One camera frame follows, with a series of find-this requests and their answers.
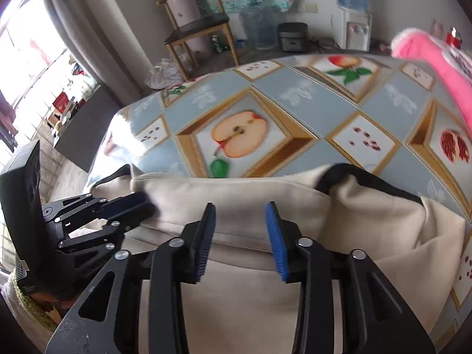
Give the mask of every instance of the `pink towel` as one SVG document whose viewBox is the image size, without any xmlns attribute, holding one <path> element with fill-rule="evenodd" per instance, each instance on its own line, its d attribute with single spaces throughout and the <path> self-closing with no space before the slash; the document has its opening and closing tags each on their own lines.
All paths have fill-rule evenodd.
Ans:
<svg viewBox="0 0 472 354">
<path fill-rule="evenodd" d="M 392 56 L 427 61 L 459 107 L 472 133 L 472 60 L 421 29 L 405 29 L 392 41 Z"/>
</svg>

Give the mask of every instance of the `black bracket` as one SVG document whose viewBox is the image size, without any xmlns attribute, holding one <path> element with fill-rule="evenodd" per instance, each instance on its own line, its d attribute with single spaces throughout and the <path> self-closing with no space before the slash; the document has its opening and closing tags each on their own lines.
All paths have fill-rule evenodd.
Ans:
<svg viewBox="0 0 472 354">
<path fill-rule="evenodd" d="M 301 283 L 292 353 L 333 353 L 332 280 L 341 289 L 343 353 L 435 353 L 415 314 L 363 250 L 327 250 L 303 237 L 297 224 L 281 219 L 275 203 L 266 211 L 268 228 L 280 231 L 279 240 L 271 236 L 279 272 L 287 283 Z"/>
<path fill-rule="evenodd" d="M 17 284 L 25 294 L 39 291 L 59 300 L 71 299 L 89 283 L 121 248 L 124 234 L 154 214 L 144 193 L 132 193 L 110 202 L 91 194 L 62 199 L 42 207 L 47 248 L 38 271 L 27 271 L 17 260 Z M 94 219 L 105 219 L 103 229 L 70 238 L 69 233 Z"/>
<path fill-rule="evenodd" d="M 180 283 L 204 273 L 215 229 L 215 207 L 179 237 L 151 252 L 116 252 L 68 311 L 46 354 L 138 354 L 142 281 L 150 279 L 149 353 L 188 354 Z"/>
</svg>

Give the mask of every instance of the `red object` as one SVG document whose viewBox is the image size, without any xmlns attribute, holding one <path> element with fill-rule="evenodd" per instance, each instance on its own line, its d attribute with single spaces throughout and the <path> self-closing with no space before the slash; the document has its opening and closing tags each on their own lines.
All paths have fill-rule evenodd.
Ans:
<svg viewBox="0 0 472 354">
<path fill-rule="evenodd" d="M 460 49 L 462 46 L 462 39 L 461 36 L 459 35 L 459 32 L 456 30 L 456 28 L 452 27 L 451 31 L 448 33 L 448 35 L 445 38 L 446 44 L 455 47 L 457 49 Z"/>
<path fill-rule="evenodd" d="M 451 162 L 469 162 L 469 149 L 459 132 L 447 129 L 441 135 L 441 149 Z"/>
<path fill-rule="evenodd" d="M 110 133 L 110 136 L 107 138 L 105 150 L 103 151 L 103 153 L 105 154 L 105 156 L 109 156 L 117 147 L 118 145 L 113 142 L 113 133 Z"/>
<path fill-rule="evenodd" d="M 332 55 L 330 57 L 327 58 L 329 60 L 329 62 L 331 62 L 333 65 L 336 65 L 336 66 L 341 66 L 341 61 L 343 59 L 343 56 L 341 55 Z"/>
<path fill-rule="evenodd" d="M 69 97 L 67 97 L 67 94 L 65 94 L 64 92 L 59 94 L 53 102 L 53 106 L 61 113 L 64 113 L 65 108 L 67 107 L 68 104 L 69 104 Z"/>
</svg>

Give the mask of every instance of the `pomegranate print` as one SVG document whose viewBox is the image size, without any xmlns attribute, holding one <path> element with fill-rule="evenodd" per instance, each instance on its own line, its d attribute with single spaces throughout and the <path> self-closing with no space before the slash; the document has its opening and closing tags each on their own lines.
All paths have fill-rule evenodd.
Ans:
<svg viewBox="0 0 472 354">
<path fill-rule="evenodd" d="M 469 162 L 469 148 L 461 134 L 453 129 L 446 129 L 441 135 L 441 149 L 451 162 Z"/>
<path fill-rule="evenodd" d="M 377 145 L 377 142 L 374 141 L 374 140 L 369 140 L 369 138 L 371 137 L 371 135 L 367 132 L 363 132 L 363 130 L 361 128 L 359 128 L 358 126 L 355 126 L 353 127 L 353 131 L 356 132 L 356 133 L 362 133 L 363 136 L 365 138 L 367 138 L 366 140 L 363 140 L 362 143 L 365 145 L 365 146 L 368 146 L 368 147 L 371 147 L 373 150 L 375 151 L 381 151 L 381 148 Z M 349 144 L 351 146 L 355 146 L 355 143 L 354 141 L 349 141 Z"/>
</svg>

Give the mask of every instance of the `wooden chair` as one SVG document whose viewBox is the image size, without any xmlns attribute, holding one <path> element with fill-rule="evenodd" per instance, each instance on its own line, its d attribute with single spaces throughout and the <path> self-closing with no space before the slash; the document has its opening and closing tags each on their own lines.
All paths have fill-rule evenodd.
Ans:
<svg viewBox="0 0 472 354">
<path fill-rule="evenodd" d="M 164 41 L 166 44 L 167 49 L 171 53 L 172 57 L 175 58 L 177 62 L 177 66 L 182 74 L 183 78 L 188 81 L 188 75 L 183 67 L 182 63 L 177 56 L 174 46 L 176 45 L 183 45 L 185 51 L 190 57 L 192 61 L 192 65 L 194 66 L 195 70 L 198 68 L 197 60 L 193 53 L 190 51 L 186 42 L 188 40 L 194 39 L 195 37 L 200 37 L 209 33 L 217 32 L 218 30 L 222 30 L 226 34 L 226 38 L 228 39 L 228 43 L 230 44 L 231 54 L 233 55 L 233 59 L 235 64 L 239 66 L 239 58 L 236 52 L 236 48 L 234 45 L 233 35 L 231 34 L 230 25 L 228 24 L 230 18 L 225 14 L 225 10 L 223 9 L 223 4 L 221 0 L 216 0 L 218 4 L 219 13 L 212 14 L 207 17 L 203 17 L 200 20 L 196 20 L 190 22 L 184 26 L 178 27 L 174 16 L 172 15 L 171 9 L 167 5 L 168 0 L 158 0 L 156 1 L 157 5 L 164 4 L 166 8 L 166 12 L 171 19 L 172 25 L 174 26 L 174 31 L 171 33 L 169 37 Z"/>
</svg>

